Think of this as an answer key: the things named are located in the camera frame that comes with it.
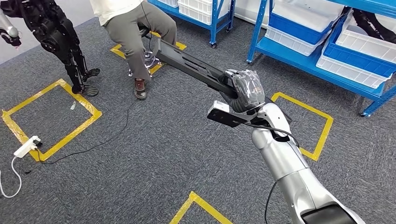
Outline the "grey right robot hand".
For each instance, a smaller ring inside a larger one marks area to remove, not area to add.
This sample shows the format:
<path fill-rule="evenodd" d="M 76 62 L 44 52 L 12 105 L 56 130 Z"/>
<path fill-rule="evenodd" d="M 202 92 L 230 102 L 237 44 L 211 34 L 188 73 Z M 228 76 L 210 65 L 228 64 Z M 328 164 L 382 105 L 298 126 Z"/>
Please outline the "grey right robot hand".
<path fill-rule="evenodd" d="M 235 112 L 246 112 L 265 103 L 265 93 L 256 71 L 228 69 L 225 77 L 232 81 L 237 97 L 220 94 Z"/>

